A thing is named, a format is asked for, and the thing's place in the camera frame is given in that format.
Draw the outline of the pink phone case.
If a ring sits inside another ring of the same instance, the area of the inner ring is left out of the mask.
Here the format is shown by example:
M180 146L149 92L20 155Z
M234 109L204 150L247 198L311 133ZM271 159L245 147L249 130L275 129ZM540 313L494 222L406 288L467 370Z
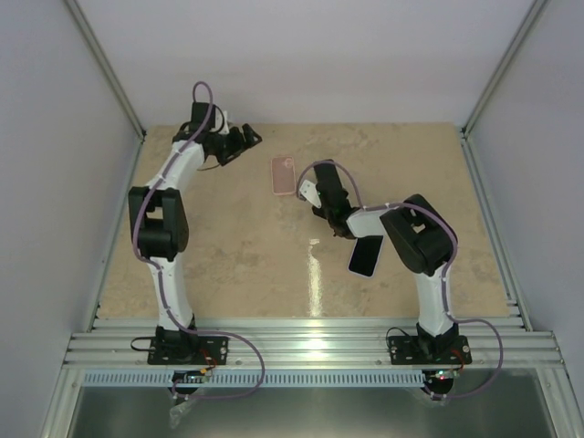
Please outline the pink phone case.
M296 189L296 172L291 156L278 156L271 161L271 181L274 195L290 195Z

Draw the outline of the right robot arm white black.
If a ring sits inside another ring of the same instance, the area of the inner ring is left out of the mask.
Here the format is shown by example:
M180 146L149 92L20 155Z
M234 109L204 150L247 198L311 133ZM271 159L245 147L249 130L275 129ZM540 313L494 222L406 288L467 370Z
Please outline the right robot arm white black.
M349 271L371 277L383 245L389 238L403 265L414 274L419 317L412 349L430 364L439 364L452 353L459 336L450 311L450 270L458 239L435 209L420 194L401 203L353 206L332 160L310 165L314 182L299 177L297 196L311 204L312 213L325 220L336 237L355 242Z

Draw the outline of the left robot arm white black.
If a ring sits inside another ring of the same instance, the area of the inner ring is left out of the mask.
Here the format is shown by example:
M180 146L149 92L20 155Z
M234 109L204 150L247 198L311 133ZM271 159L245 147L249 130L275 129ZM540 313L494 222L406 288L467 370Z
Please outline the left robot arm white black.
M130 188L130 239L135 255L150 269L158 302L158 323L146 350L151 365L210 370L226 363L229 338L198 330L187 298L183 253L190 230L183 191L208 158L225 166L261 140L248 124L230 127L216 105L194 102L161 169L146 185Z

